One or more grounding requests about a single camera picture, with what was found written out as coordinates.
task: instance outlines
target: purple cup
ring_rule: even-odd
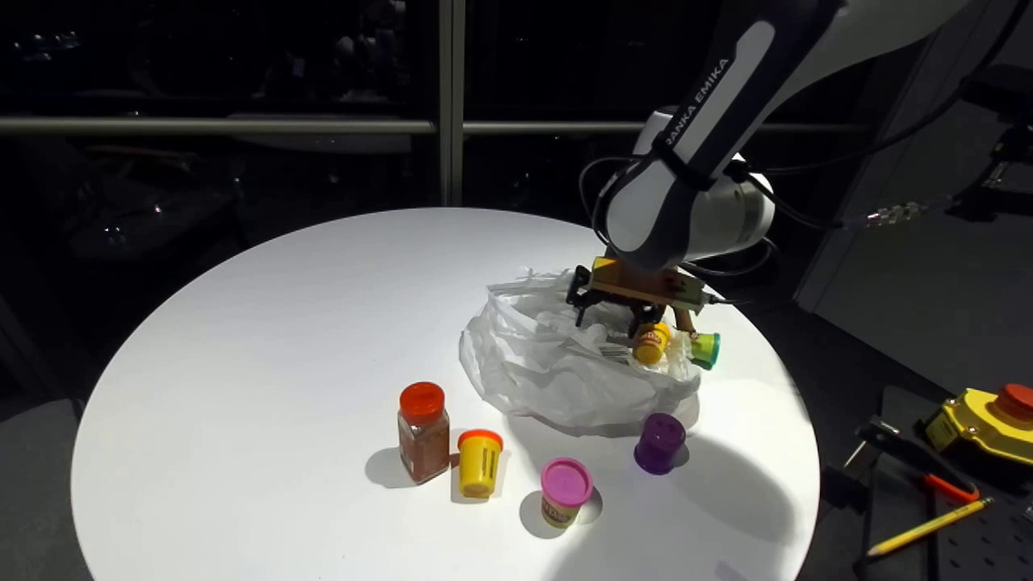
[[[686,449],[686,427],[668,412],[648,412],[635,446],[635,463],[648,474],[668,474]]]

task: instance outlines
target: red object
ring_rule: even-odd
[[[997,394],[997,407],[1000,407],[1008,415],[1033,420],[1033,387],[1028,387],[1028,383],[1003,383],[1003,392]]]
[[[446,392],[432,381],[417,381],[399,394],[399,415],[406,422],[432,422],[446,412]]]
[[[974,504],[974,499],[978,499],[978,491],[963,491],[963,488],[944,482],[941,474],[923,474],[923,484],[926,484],[934,495],[941,495],[941,497],[945,497],[945,499],[957,499],[957,504]]]

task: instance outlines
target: yellow cup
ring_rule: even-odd
[[[676,329],[668,322],[663,322],[663,321],[659,322],[647,322],[644,335],[647,333],[659,333],[665,338],[665,346],[676,342]]]
[[[469,429],[458,435],[458,495],[492,497],[503,438],[492,429]]]
[[[648,325],[634,342],[634,358],[638,366],[659,366],[673,346],[676,333],[668,325]]]

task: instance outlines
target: jar lid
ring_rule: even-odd
[[[497,449],[503,449],[503,435],[497,435],[497,433],[492,433],[492,429],[465,429],[465,433],[458,435],[458,449],[461,449],[465,438],[492,438]]]
[[[686,446],[686,427],[673,412],[648,412],[644,422],[644,443],[677,453]]]
[[[399,392],[399,415],[406,422],[428,422],[442,415],[446,411],[446,392],[432,381],[417,381],[406,392]]]
[[[590,499],[595,484],[590,484],[590,474],[582,463],[555,457],[543,470],[543,495],[550,504],[582,506]]]

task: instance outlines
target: white round table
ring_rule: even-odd
[[[587,265],[595,234],[494,210],[339,221],[222,261],[107,366],[73,446],[73,527],[96,581],[787,581],[819,497],[808,411],[749,321],[701,383],[692,457],[653,477],[635,438],[508,420],[469,383],[458,333],[488,283]],[[465,504],[397,464],[397,394],[450,392],[508,438],[501,495]],[[540,467],[582,457],[601,512],[540,524]]]

